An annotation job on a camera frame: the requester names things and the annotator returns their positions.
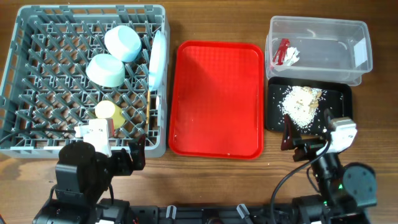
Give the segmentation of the food scraps rice pile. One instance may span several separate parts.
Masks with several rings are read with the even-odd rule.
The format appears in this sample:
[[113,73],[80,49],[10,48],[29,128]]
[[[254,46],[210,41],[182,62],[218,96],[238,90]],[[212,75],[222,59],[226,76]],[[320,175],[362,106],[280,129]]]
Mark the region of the food scraps rice pile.
[[316,118],[320,114],[320,103],[326,100],[326,90],[309,86],[288,86],[282,92],[282,99],[277,100],[277,109],[282,116],[289,115],[297,129],[304,134],[310,134],[310,130],[320,122]]

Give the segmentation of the yellow plastic cup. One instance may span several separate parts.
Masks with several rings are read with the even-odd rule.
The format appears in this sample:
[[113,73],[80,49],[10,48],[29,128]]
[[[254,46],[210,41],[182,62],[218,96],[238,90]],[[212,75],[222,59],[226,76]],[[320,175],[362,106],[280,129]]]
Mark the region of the yellow plastic cup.
[[114,129],[120,128],[126,122],[126,119],[122,115],[122,109],[109,100],[100,101],[95,106],[95,115],[101,119],[111,118]]

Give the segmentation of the large white round plate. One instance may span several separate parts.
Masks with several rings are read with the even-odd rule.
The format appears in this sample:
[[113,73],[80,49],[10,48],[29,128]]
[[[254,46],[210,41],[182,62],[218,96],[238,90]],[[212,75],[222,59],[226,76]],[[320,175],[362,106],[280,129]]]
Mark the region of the large white round plate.
[[157,31],[152,42],[149,62],[149,91],[157,91],[162,83],[166,64],[167,40],[163,32]]

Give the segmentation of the red snack wrapper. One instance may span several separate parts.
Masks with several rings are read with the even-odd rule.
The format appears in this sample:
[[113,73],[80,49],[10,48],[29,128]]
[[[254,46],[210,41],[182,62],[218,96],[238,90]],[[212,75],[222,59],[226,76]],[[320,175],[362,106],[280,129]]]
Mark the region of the red snack wrapper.
[[287,53],[287,49],[290,47],[290,41],[288,39],[282,39],[277,49],[277,52],[274,55],[273,62],[276,65],[282,65]]

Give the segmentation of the green ceramic bowl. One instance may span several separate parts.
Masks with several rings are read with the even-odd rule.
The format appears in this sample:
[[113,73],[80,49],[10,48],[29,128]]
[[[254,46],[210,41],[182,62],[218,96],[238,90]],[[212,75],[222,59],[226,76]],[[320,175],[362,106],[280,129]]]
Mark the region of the green ceramic bowl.
[[89,62],[86,74],[95,84],[112,88],[123,84],[125,67],[110,54],[97,54]]

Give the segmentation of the light blue bowl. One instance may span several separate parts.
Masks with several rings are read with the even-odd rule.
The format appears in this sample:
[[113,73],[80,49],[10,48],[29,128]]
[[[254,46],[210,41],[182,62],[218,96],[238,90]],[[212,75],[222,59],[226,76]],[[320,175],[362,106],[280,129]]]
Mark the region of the light blue bowl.
[[117,26],[107,31],[104,43],[108,52],[122,62],[132,62],[141,51],[141,39],[128,26]]

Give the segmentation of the wooden chopstick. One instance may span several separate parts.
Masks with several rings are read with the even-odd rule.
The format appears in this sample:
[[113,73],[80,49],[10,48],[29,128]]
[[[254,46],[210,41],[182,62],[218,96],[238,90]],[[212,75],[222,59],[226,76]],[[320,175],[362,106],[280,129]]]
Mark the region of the wooden chopstick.
[[146,108],[146,124],[149,124],[150,120],[150,104],[151,104],[151,92],[147,92],[147,108]]

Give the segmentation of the white plastic fork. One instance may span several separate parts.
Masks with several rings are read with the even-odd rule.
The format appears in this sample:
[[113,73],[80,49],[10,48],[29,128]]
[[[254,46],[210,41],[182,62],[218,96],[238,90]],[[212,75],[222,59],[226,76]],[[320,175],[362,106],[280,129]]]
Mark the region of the white plastic fork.
[[162,96],[160,93],[157,93],[156,98],[155,98],[155,108],[157,112],[157,119],[160,120],[162,117],[162,107],[161,107],[161,102],[162,102]]

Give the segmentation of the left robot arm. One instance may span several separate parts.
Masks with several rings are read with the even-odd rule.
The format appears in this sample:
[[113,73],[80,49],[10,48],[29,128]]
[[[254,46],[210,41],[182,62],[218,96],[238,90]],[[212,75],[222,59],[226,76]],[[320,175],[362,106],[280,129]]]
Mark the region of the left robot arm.
[[57,183],[33,219],[34,224],[96,224],[139,223],[139,218],[125,200],[102,198],[112,192],[111,181],[116,176],[130,176],[146,164],[144,136],[128,144],[128,149],[111,156],[95,151],[92,144],[73,142],[58,154],[55,167]]

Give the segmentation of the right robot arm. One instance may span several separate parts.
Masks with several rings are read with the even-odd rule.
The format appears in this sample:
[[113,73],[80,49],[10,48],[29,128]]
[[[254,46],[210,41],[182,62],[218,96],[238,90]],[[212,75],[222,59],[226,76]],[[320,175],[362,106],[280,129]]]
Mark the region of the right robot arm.
[[356,123],[349,117],[335,118],[325,110],[326,130],[322,136],[304,139],[289,115],[284,116],[281,149],[293,150],[293,160],[303,162],[313,174],[315,195],[296,197],[289,211],[274,209],[281,223],[369,223],[366,209],[377,205],[377,181],[373,168],[352,162],[342,165],[341,152],[356,135]]

